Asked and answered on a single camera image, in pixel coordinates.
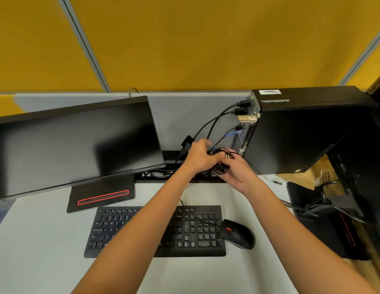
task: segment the monitor screen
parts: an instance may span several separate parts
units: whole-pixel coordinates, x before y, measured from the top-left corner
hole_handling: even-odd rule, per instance
[[[0,197],[163,166],[146,96],[0,117]]]

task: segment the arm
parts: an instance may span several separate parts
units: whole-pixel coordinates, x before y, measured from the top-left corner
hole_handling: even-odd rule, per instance
[[[137,292],[183,190],[224,157],[207,155],[206,145],[205,139],[193,142],[183,165],[109,242],[72,294]]]
[[[308,231],[239,155],[223,158],[221,175],[249,200],[284,269],[300,294],[377,292],[338,255]]]

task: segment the desktop computer tower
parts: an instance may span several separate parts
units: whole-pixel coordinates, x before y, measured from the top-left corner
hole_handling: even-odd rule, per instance
[[[350,86],[253,90],[251,115],[234,149],[258,174],[301,173],[377,106]]]

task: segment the left hand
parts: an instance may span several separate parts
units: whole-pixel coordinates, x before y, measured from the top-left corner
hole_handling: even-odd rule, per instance
[[[194,141],[183,166],[189,167],[196,174],[212,168],[216,163],[224,159],[225,152],[219,152],[215,155],[207,154],[207,145],[211,144],[207,139],[201,139],[199,142]]]

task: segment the desk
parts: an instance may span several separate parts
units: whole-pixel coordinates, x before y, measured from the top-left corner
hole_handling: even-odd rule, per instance
[[[285,184],[265,182],[289,201]],[[136,184],[135,199],[114,205],[144,205],[162,185]],[[83,255],[96,208],[67,214],[69,195],[64,188],[16,200],[0,225],[0,293],[70,293],[88,270],[94,259]],[[256,246],[249,251],[226,242],[225,257],[154,258],[138,293],[297,293],[242,194],[225,183],[194,183],[182,200],[221,205],[223,218],[252,229]]]

